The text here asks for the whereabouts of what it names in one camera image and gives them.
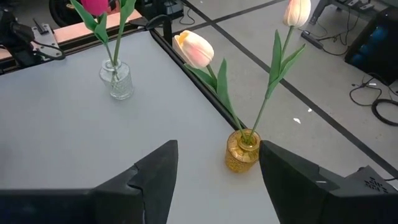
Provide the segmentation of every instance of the table leg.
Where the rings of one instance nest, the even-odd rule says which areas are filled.
[[[317,7],[315,8],[311,20],[310,20],[310,24],[311,25],[315,25],[317,23],[318,18],[321,16],[323,10],[325,9],[325,7],[327,7],[328,5],[330,5],[330,1],[329,0],[320,0]]]

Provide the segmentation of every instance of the vase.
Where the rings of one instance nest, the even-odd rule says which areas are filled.
[[[130,67],[119,59],[115,66],[110,60],[102,63],[99,77],[104,82],[111,96],[117,100],[124,100],[132,95]]]
[[[243,133],[249,137],[251,129],[244,129]],[[259,160],[261,138],[254,132],[252,144],[245,144],[241,132],[232,133],[226,143],[225,163],[227,167],[237,173],[248,171]]]

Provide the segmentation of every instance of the cream tulip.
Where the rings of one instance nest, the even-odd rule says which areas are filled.
[[[189,30],[174,36],[175,45],[193,68],[206,67],[214,57],[213,47],[207,40]]]
[[[311,0],[289,0],[285,11],[284,24],[300,27],[305,24],[310,16]]]

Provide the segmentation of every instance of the white table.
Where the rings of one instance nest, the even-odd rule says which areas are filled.
[[[233,128],[149,32],[122,39],[131,98],[109,96],[105,58],[98,46],[0,76],[0,190],[96,187],[176,139],[168,223],[278,223],[259,165],[227,169]]]

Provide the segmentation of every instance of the tulip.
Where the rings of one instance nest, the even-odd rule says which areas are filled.
[[[108,0],[81,0],[81,4],[94,16],[100,16],[108,9]]]
[[[180,35],[174,36],[174,41],[187,63],[193,68],[206,67],[214,57],[213,47],[194,32],[185,30]]]
[[[310,16],[311,0],[289,0],[285,11],[284,24],[300,27],[305,24]]]

